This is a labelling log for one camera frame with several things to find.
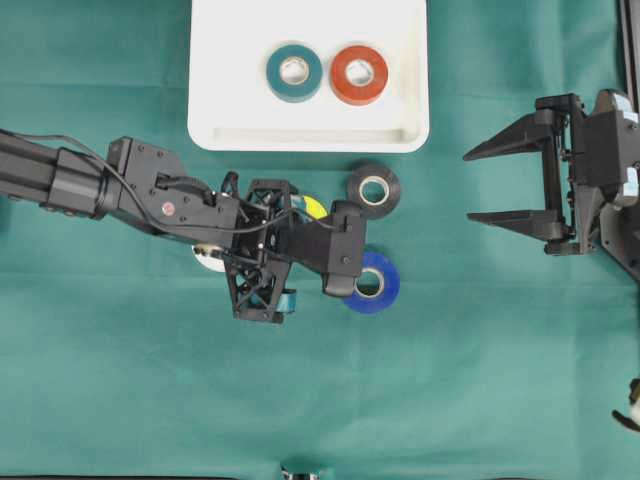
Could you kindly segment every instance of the electrical tape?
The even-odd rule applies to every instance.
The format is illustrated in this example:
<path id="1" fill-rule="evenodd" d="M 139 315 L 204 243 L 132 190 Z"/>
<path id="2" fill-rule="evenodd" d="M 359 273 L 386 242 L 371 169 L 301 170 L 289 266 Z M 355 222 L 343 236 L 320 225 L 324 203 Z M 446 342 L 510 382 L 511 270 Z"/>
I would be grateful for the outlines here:
<path id="1" fill-rule="evenodd" d="M 356 287 L 353 295 L 343 300 L 345 305 L 362 314 L 374 314 L 391 307 L 400 293 L 400 275 L 393 263 L 381 253 L 365 252 L 362 271 L 375 273 L 381 279 L 380 290 L 365 296 Z"/>
<path id="2" fill-rule="evenodd" d="M 283 78 L 282 67 L 287 61 L 306 65 L 306 77 L 291 83 Z M 267 81 L 273 93 L 289 103 L 299 103 L 313 97 L 322 81 L 322 62 L 313 50 L 302 45 L 286 45 L 276 50 L 267 63 Z"/>
<path id="3" fill-rule="evenodd" d="M 384 190 L 381 200 L 368 200 L 365 186 L 369 183 L 380 185 Z M 382 165 L 365 165 L 357 169 L 347 182 L 347 198 L 362 208 L 362 216 L 367 220 L 378 220 L 389 215 L 400 203 L 402 186 L 395 173 Z"/>
<path id="4" fill-rule="evenodd" d="M 372 78 L 364 85 L 356 85 L 348 77 L 347 69 L 353 62 L 363 61 L 371 68 Z M 387 86 L 389 68 L 382 55 L 373 48 L 356 45 L 342 50 L 331 65 L 331 86 L 336 96 L 354 106 L 375 102 Z"/>

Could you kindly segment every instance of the gripper jaw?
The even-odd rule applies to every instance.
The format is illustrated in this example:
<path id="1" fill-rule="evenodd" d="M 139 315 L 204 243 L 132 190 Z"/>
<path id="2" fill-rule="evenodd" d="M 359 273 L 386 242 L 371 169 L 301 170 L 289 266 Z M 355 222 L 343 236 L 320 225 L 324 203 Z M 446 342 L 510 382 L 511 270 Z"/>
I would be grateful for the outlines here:
<path id="1" fill-rule="evenodd" d="M 471 213 L 468 215 L 470 220 L 547 242 L 545 251 L 550 255 L 576 253 L 575 247 L 558 248 L 559 244 L 572 238 L 572 229 L 565 224 L 562 212 L 560 187 L 558 147 L 561 143 L 564 118 L 564 113 L 548 108 L 546 103 L 541 104 L 534 113 L 523 116 L 464 157 L 465 161 L 474 161 L 521 153 L 542 153 L 546 208 Z"/>
<path id="2" fill-rule="evenodd" d="M 550 242 L 563 240 L 566 228 L 558 212 L 551 210 L 516 210 L 497 213 L 470 213 L 469 220 L 500 227 L 528 237 Z"/>
<path id="3" fill-rule="evenodd" d="M 549 111 L 541 110 L 525 115 L 495 137 L 471 150 L 464 156 L 464 160 L 470 162 L 483 158 L 541 151 L 540 142 L 548 140 L 553 135 L 553 119 L 545 112 Z"/>

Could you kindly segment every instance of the black cable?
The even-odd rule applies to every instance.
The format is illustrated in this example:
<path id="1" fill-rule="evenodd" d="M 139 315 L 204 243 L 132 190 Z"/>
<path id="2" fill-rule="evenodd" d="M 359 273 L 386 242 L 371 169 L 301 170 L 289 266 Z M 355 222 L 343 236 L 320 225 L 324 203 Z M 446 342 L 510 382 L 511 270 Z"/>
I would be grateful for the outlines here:
<path id="1" fill-rule="evenodd" d="M 158 188 L 184 188 L 188 190 L 195 190 L 202 195 L 202 200 L 206 205 L 213 207 L 215 205 L 215 198 L 209 185 L 194 177 L 169 177 L 159 178 L 156 182 Z"/>
<path id="2" fill-rule="evenodd" d="M 100 164 L 100 166 L 104 167 L 111 175 L 113 175 L 116 178 L 116 180 L 118 180 L 118 182 L 122 185 L 122 187 L 129 193 L 129 195 L 133 199 L 134 203 L 136 204 L 136 206 L 138 207 L 138 209 L 140 210 L 140 212 L 144 216 L 145 220 L 151 226 L 157 228 L 158 230 L 164 230 L 165 228 L 200 228 L 200 229 L 204 229 L 204 230 L 214 230 L 214 231 L 218 231 L 218 232 L 233 233 L 233 234 L 243 235 L 243 234 L 250 234 L 250 233 L 259 232 L 261 230 L 269 228 L 270 226 L 275 225 L 275 224 L 281 222 L 282 220 L 288 218 L 293 213 L 296 213 L 296 214 L 298 214 L 298 215 L 300 215 L 302 217 L 305 217 L 308 220 L 310 220 L 312 223 L 316 223 L 316 224 L 320 225 L 321 227 L 326 228 L 328 230 L 338 230 L 338 227 L 335 227 L 333 225 L 328 225 L 328 224 L 326 224 L 324 222 L 321 222 L 320 220 L 314 218 L 313 216 L 311 216 L 310 214 L 308 214 L 307 212 L 305 212 L 304 210 L 301 210 L 299 208 L 290 208 L 290 209 L 287 209 L 287 210 L 283 210 L 275 218 L 269 220 L 268 222 L 264 222 L 264 223 L 262 223 L 260 225 L 256 225 L 254 227 L 247 227 L 247 228 L 208 227 L 208 226 L 190 225 L 190 224 L 187 224 L 187 225 L 170 225 L 170 224 L 167 224 L 167 223 L 163 223 L 163 222 L 161 222 L 159 220 L 156 220 L 153 217 L 153 215 L 149 212 L 147 207 L 145 207 L 145 205 L 142 203 L 142 201 L 140 200 L 140 197 L 138 197 L 138 194 L 135 192 L 135 190 L 131 187 L 131 185 L 129 185 L 129 183 L 124 179 L 124 177 L 122 175 L 120 175 L 120 173 L 118 173 L 118 171 L 115 168 L 113 168 L 113 166 L 111 166 L 100 155 L 98 155 L 94 150 L 92 150 L 91 148 L 89 148 L 84 143 L 80 142 L 79 140 L 77 140 L 77 139 L 75 139 L 73 137 L 67 136 L 67 135 L 31 135 L 31 134 L 9 132 L 9 131 L 7 131 L 7 133 L 10 134 L 10 135 L 13 135 L 14 137 L 21 138 L 23 140 L 58 141 L 58 142 L 69 143 L 69 144 L 74 145 L 75 147 L 79 148 L 80 150 L 82 150 L 83 153 L 88 155 L 88 158 L 91 158 L 91 159 L 97 161 Z"/>

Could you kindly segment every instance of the black bar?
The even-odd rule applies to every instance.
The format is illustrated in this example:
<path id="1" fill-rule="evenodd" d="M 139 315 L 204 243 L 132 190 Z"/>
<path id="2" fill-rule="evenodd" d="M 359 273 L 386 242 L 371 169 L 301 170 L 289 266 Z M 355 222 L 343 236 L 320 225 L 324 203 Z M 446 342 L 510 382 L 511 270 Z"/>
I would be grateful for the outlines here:
<path id="1" fill-rule="evenodd" d="M 640 110 L 640 0 L 620 0 L 620 23 L 624 47 L 627 94 L 635 111 Z"/>

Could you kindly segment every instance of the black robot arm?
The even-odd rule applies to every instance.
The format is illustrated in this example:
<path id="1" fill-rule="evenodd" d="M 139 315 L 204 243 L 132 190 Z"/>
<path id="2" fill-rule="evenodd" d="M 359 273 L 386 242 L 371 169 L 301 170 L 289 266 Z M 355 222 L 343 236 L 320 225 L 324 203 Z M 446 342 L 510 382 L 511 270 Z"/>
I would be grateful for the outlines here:
<path id="1" fill-rule="evenodd" d="M 284 180 L 254 180 L 241 198 L 230 172 L 219 192 L 187 176 L 173 152 L 128 137 L 106 161 L 54 149 L 0 130 L 0 194 L 51 212 L 100 220 L 111 215 L 138 230 L 187 243 L 225 263 L 236 318 L 282 323 L 295 292 L 285 288 L 292 263 L 321 275 L 323 291 L 350 296 L 362 270 L 366 220 L 359 207 L 334 202 L 312 219 L 294 208 L 297 189 Z"/>

